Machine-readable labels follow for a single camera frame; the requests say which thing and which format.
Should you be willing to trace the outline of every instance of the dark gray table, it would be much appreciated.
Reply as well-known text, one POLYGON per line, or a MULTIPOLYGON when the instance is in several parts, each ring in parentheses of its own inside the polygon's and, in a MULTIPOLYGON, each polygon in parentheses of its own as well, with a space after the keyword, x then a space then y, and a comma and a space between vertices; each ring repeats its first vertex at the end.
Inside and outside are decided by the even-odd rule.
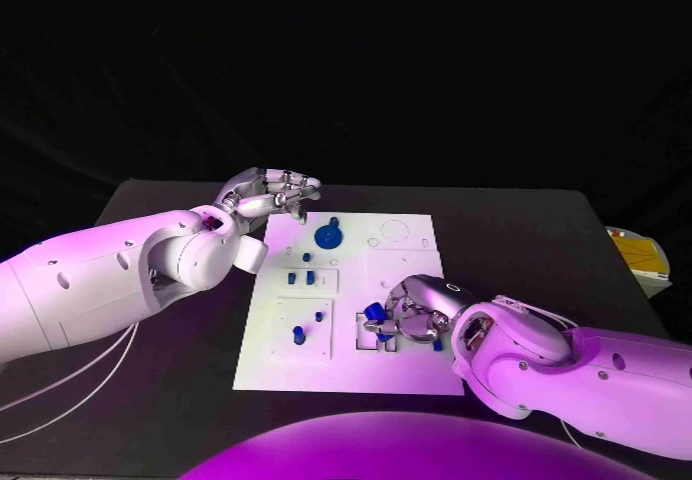
MULTIPOLYGON (((98 224, 215 198, 221 184, 125 182, 98 224)), ((431 214, 447 278, 473 281, 559 312, 581 325, 654 337, 666 332, 585 197, 571 191, 326 186, 314 210, 431 214)), ((254 234, 264 236, 264 228, 254 234)), ((568 441, 559 421, 520 422, 466 397, 234 391, 255 277, 234 270, 210 291, 140 325, 133 350, 98 395, 55 425, 0 445, 0 471, 82 476, 177 476, 226 447, 300 420, 366 410, 487 419, 568 441)), ((114 337, 13 362, 4 403, 71 373, 114 337)), ((59 414, 99 383, 112 355, 56 391, 4 414, 1 437, 59 414)), ((582 445, 657 477, 689 478, 689 464, 578 435, 582 445)))

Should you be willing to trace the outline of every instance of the white board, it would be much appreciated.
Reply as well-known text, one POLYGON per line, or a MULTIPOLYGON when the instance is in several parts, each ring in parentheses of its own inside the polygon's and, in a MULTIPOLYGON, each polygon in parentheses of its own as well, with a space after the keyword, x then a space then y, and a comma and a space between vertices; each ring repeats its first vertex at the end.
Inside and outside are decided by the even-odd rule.
POLYGON ((447 337, 435 352, 402 337, 382 344, 362 329, 365 307, 385 302, 404 278, 444 276, 431 217, 310 212, 298 225, 288 215, 272 215, 264 242, 270 252, 257 275, 234 389, 463 395, 447 337), (324 250, 314 232, 332 217, 343 242, 324 250), (303 345, 294 343, 296 326, 306 332, 303 345))

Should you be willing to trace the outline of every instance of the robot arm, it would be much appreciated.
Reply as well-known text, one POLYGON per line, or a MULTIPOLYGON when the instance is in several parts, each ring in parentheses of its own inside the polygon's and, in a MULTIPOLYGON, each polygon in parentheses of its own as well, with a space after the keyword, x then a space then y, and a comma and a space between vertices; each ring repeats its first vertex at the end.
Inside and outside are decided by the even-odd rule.
POLYGON ((46 240, 0 264, 0 364, 97 340, 213 288, 232 266, 257 273, 267 246, 245 236, 271 213, 304 223, 317 179, 251 168, 213 205, 46 240))
POLYGON ((428 343, 451 332, 453 371, 500 415, 542 410, 587 435, 692 460, 692 347, 585 327, 559 332, 548 321, 574 322, 502 296, 479 302, 427 275, 394 288, 385 312, 366 322, 376 333, 428 343))

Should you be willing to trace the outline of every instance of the cable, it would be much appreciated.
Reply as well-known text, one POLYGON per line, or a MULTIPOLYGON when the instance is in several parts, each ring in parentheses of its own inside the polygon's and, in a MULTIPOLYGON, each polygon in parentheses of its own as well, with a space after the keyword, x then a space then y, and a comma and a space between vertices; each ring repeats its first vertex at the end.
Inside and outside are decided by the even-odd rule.
POLYGON ((584 447, 580 445, 580 443, 577 442, 577 440, 574 439, 572 437, 572 434, 569 433, 569 430, 567 429, 567 423, 562 419, 559 419, 559 423, 562 424, 562 428, 565 429, 565 433, 567 433, 567 436, 569 437, 569 440, 572 441, 572 443, 581 448, 584 449, 584 447))
POLYGON ((33 397, 37 397, 40 394, 46 393, 49 390, 52 390, 55 387, 61 386, 68 380, 72 380, 81 373, 84 373, 101 360, 102 358, 112 352, 115 347, 121 344, 123 340, 127 337, 127 334, 133 331, 134 325, 130 325, 128 329, 125 330, 125 333, 123 336, 118 338, 115 343, 111 345, 111 348, 88 363, 72 375, 68 375, 62 380, 58 380, 52 385, 49 385, 46 388, 42 388, 32 394, 29 394, 26 397, 22 397, 19 400, 14 400, 12 403, 7 405, 3 405, 0 407, 0 412, 3 410, 7 410, 12 408, 14 405, 19 405, 20 403, 24 403, 27 400, 30 400, 33 397))
POLYGON ((130 336, 130 341, 127 342, 127 346, 125 346, 125 350, 123 351, 123 355, 120 356, 120 360, 118 360, 118 363, 115 364, 115 366, 112 367, 112 370, 111 370, 111 373, 108 373, 108 376, 105 377, 104 381, 98 384, 98 387, 91 391, 91 393, 82 398, 82 400, 79 401, 79 403, 65 412, 62 413, 58 417, 55 417, 50 421, 48 421, 43 425, 40 425, 39 427, 36 427, 35 429, 29 430, 27 432, 16 435, 14 437, 10 437, 10 438, 6 438, 4 440, 0 440, 0 444, 3 443, 7 443, 7 442, 12 442, 13 440, 17 440, 19 438, 22 437, 26 437, 27 435, 30 435, 32 433, 36 433, 39 430, 42 430, 43 428, 46 428, 49 425, 52 425, 58 420, 61 420, 62 418, 65 418, 85 403, 86 403, 86 400, 89 400, 89 398, 97 394, 97 392, 101 390, 101 387, 105 385, 105 383, 108 382, 108 380, 111 379, 112 375, 115 374, 115 371, 118 370, 118 367, 120 367, 120 364, 123 363, 123 360, 125 359, 125 356, 127 356, 127 352, 130 351, 130 346, 133 345, 133 340, 134 340, 134 337, 137 335, 137 327, 138 327, 138 323, 134 324, 134 330, 133 330, 133 335, 130 336))

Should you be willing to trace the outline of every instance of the blue object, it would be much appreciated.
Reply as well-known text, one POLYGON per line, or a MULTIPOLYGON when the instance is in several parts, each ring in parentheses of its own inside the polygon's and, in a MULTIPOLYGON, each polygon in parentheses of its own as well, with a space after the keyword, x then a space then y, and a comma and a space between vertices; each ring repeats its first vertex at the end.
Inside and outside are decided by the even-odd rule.
POLYGON ((296 327, 293 329, 293 341, 296 345, 303 345, 306 343, 306 334, 303 333, 303 327, 296 327))
POLYGON ((320 248, 332 250, 342 244, 343 235, 339 230, 339 220, 332 217, 329 225, 321 226, 314 232, 314 243, 320 248))
POLYGON ((386 312, 385 312, 385 309, 382 308, 382 305, 378 302, 368 305, 363 313, 365 313, 365 318, 368 320, 376 320, 378 321, 378 325, 382 325, 385 323, 386 312))

